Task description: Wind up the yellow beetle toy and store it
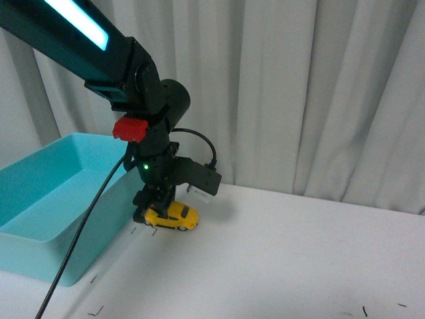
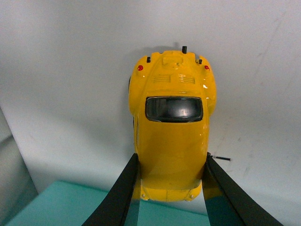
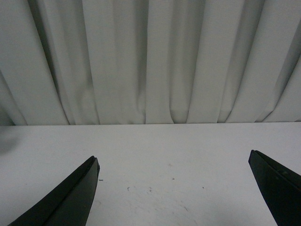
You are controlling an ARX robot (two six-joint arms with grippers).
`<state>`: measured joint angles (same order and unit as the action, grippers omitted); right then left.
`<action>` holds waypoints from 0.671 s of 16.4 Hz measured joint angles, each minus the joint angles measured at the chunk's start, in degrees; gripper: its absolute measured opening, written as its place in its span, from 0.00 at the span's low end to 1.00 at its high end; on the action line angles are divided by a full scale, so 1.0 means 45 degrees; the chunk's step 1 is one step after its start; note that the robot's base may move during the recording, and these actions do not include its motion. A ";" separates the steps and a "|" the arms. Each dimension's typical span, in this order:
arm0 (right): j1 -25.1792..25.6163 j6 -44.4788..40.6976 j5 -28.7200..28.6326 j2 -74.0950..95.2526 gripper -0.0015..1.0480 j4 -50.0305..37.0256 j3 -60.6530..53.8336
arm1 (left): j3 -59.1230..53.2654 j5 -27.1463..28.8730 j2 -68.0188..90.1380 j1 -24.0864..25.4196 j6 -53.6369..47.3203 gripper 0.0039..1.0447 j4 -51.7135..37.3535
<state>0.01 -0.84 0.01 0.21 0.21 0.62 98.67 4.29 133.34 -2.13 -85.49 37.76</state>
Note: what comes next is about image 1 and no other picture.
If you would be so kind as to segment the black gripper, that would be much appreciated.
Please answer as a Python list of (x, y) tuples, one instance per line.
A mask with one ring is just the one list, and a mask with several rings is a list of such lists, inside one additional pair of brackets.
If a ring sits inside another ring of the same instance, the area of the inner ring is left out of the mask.
[(177, 159), (178, 142), (170, 142), (164, 150), (154, 150), (144, 141), (131, 143), (131, 165), (136, 166), (144, 186), (139, 190), (133, 204), (136, 206), (133, 213), (134, 222), (144, 222), (145, 213), (149, 209), (152, 199), (156, 199), (156, 208), (162, 218), (168, 217), (168, 210), (175, 200), (176, 186), (169, 179), (169, 175)]

